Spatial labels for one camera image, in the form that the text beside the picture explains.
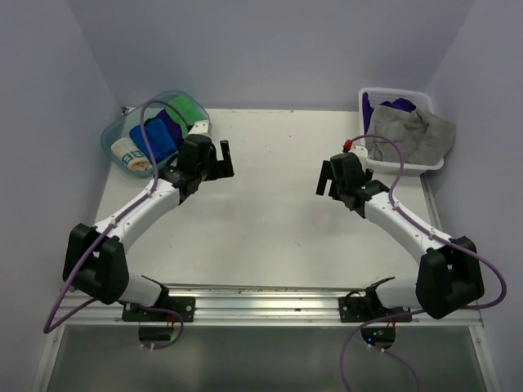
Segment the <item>grey towel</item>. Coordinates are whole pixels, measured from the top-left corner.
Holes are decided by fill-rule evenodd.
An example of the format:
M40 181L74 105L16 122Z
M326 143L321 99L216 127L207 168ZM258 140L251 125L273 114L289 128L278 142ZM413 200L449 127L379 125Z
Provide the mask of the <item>grey towel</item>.
M452 148L456 125L426 109L405 112L386 106L373 111L365 140L369 157L398 163L398 151L406 163L434 166Z

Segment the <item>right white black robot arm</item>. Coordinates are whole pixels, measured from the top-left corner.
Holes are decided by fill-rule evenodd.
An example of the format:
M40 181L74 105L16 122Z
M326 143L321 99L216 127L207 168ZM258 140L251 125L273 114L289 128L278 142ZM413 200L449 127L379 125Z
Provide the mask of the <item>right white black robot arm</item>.
M327 194L383 229L418 265L415 278L389 277L366 287L363 296L346 295L348 309L364 311L377 321L411 309L442 319L485 294L474 242L465 236L452 238L418 216L406 217L391 190L375 180L355 154L323 161L316 193Z

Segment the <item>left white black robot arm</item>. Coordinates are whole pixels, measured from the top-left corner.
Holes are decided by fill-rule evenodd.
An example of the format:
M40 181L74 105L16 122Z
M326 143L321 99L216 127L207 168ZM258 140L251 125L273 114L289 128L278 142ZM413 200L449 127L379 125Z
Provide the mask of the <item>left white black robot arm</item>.
M69 235L63 279L67 287L106 305L141 306L151 320L170 310L161 283L131 273L127 252L159 218L183 204L202 182L234 175L228 141L213 144L206 135L191 135L173 161L128 204L93 226L79 224Z

